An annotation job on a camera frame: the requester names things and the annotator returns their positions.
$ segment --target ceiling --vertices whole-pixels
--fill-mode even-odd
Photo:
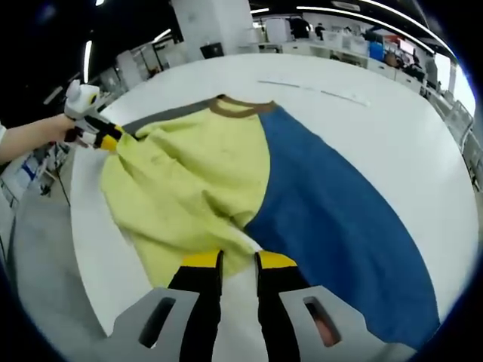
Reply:
[[[0,104],[2,123],[13,126],[51,115],[43,100],[82,69],[85,42],[93,41],[91,75],[114,63],[122,51],[154,39],[171,28],[180,36],[168,0],[31,0],[8,5],[8,23],[2,27],[3,84],[10,91]],[[361,14],[390,23],[416,37],[427,34],[400,17],[358,0]],[[378,0],[415,20],[426,23],[412,0]],[[270,8],[272,14],[296,12],[297,5],[334,8],[330,0],[251,0],[251,7]],[[440,27],[429,18],[435,32]],[[19,100],[24,104],[19,112]]]

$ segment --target person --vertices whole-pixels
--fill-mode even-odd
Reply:
[[[428,75],[428,85],[435,90],[438,84],[438,67],[434,54],[429,55],[429,59],[426,61],[426,74]]]
[[[63,141],[66,132],[74,127],[74,121],[65,115],[9,129],[0,124],[0,164],[13,161],[46,143]]]
[[[320,38],[320,40],[324,40],[324,34],[322,33],[323,31],[325,31],[325,28],[322,26],[322,23],[319,23],[315,27],[315,34],[318,36],[318,38]]]

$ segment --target ceiling light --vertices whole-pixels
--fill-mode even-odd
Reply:
[[[444,48],[446,48],[447,51],[449,51],[451,54],[453,54],[454,57],[456,57],[456,55],[454,55],[453,51],[450,49],[449,45],[446,44],[445,41],[443,41],[443,39],[439,38],[434,32],[432,32],[431,30],[429,30],[428,28],[426,28],[423,24],[417,22],[412,17],[409,17],[406,14],[403,14],[401,11],[397,11],[396,9],[390,8],[387,5],[380,4],[379,2],[373,2],[372,0],[359,0],[359,1],[360,2],[367,2],[368,4],[371,4],[371,5],[374,5],[374,6],[378,6],[379,8],[382,8],[384,10],[391,11],[392,13],[394,13],[394,14],[402,17],[403,19],[406,19],[410,23],[413,23],[415,26],[417,26],[418,28],[424,30],[426,33],[428,33],[429,35],[431,35],[434,39],[436,39],[437,41],[439,41],[441,43],[441,45]]]
[[[84,83],[89,82],[89,62],[91,61],[91,49],[92,41],[85,43],[85,53],[84,53]]]
[[[426,49],[431,54],[434,54],[435,53],[435,51],[433,49],[431,49],[430,47],[428,47],[421,40],[416,39],[412,35],[409,35],[406,32],[404,32],[404,31],[402,31],[402,30],[400,30],[400,29],[398,29],[398,28],[396,28],[396,27],[394,27],[392,25],[389,25],[388,23],[384,23],[383,21],[374,19],[372,17],[366,17],[365,15],[360,15],[360,14],[352,13],[350,11],[345,11],[345,10],[337,10],[337,9],[330,9],[330,8],[318,8],[316,6],[297,6],[297,9],[298,10],[327,11],[327,12],[330,12],[330,13],[338,13],[338,14],[350,15],[351,17],[359,17],[359,18],[364,19],[364,20],[369,20],[369,21],[371,21],[373,23],[380,24],[382,26],[385,26],[386,28],[389,28],[391,30],[394,30],[395,32],[398,32],[399,34],[405,36],[406,38],[414,41],[416,44],[420,45],[421,47],[423,47],[424,49]]]
[[[269,11],[269,10],[270,10],[269,8],[258,9],[258,10],[252,10],[252,11],[250,11],[250,14],[266,13],[266,12],[267,12],[267,11]]]
[[[153,43],[156,43],[158,40],[161,40],[161,38],[165,37],[170,32],[171,32],[171,29],[165,30],[164,32],[162,32],[161,34],[159,34],[158,36],[156,36],[152,42]]]

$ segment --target white pillar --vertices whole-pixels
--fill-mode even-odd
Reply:
[[[138,84],[143,83],[140,71],[137,68],[136,61],[130,51],[120,53],[117,57],[119,73],[124,80],[128,90],[133,89]]]
[[[454,94],[454,87],[456,86],[456,68],[457,64],[455,62],[451,62],[450,67],[450,82],[448,85],[448,90],[451,94]]]
[[[241,53],[253,17],[248,0],[172,0],[190,61],[202,60],[200,47],[221,43],[225,55]]]

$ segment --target white table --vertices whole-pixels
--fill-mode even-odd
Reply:
[[[381,75],[345,63],[245,54],[163,72],[125,94],[103,115],[123,125],[218,94],[255,103],[276,101],[356,166],[415,240],[434,283],[438,313],[445,317],[474,268],[478,220],[457,144],[425,99]],[[76,152],[71,202],[82,280],[109,334],[115,318],[151,287],[100,191],[105,157],[104,152],[91,149]],[[266,360],[257,323],[253,265],[224,281],[221,304],[213,361]],[[246,348],[246,342],[253,347]]]

